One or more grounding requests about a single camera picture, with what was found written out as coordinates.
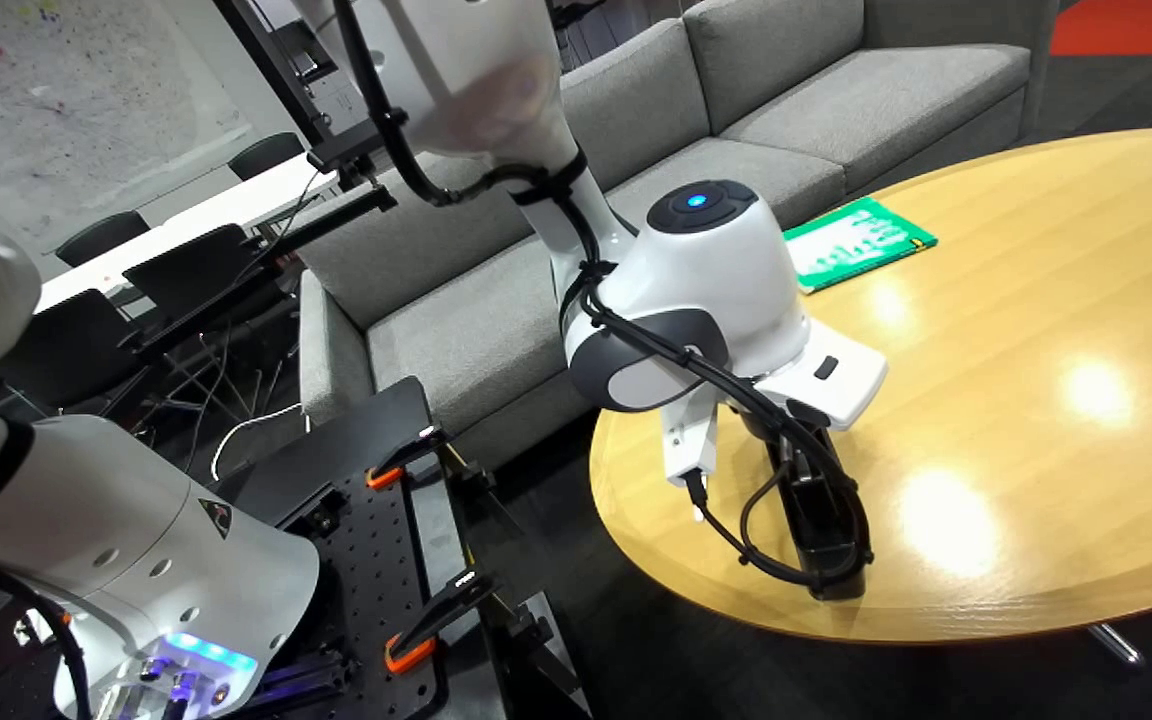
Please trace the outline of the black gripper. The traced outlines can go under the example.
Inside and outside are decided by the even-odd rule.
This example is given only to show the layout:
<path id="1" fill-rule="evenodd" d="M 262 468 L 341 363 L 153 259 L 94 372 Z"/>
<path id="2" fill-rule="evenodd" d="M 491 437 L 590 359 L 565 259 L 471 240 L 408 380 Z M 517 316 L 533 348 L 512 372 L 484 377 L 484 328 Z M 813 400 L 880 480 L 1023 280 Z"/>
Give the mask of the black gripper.
<path id="1" fill-rule="evenodd" d="M 869 514 L 855 480 L 841 468 L 827 437 L 806 429 L 778 480 L 799 573 L 817 600 L 855 600 L 873 560 Z"/>

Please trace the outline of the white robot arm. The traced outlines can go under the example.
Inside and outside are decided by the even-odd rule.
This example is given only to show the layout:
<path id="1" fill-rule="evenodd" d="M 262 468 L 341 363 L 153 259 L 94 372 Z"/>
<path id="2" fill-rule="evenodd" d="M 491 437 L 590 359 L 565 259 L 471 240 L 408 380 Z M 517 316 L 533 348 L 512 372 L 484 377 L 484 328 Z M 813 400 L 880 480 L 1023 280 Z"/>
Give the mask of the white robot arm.
<path id="1" fill-rule="evenodd" d="M 535 0 L 332 3 L 403 185 L 443 202 L 419 160 L 477 151 L 544 240 L 572 380 L 618 410 L 676 410 L 691 438 L 740 407 L 794 477 L 799 560 L 784 574 L 830 586 L 862 573 L 869 520 L 819 432 L 862 410 L 883 359 L 794 306 L 773 209 L 734 180 L 696 180 L 623 227 L 559 108 Z M 37 265 L 0 234 L 0 359 L 37 302 Z M 166 671 L 196 714 L 244 706 L 318 573 L 306 534 L 201 487 L 102 416 L 0 416 L 0 586 L 51 622 L 70 714 L 127 669 Z"/>

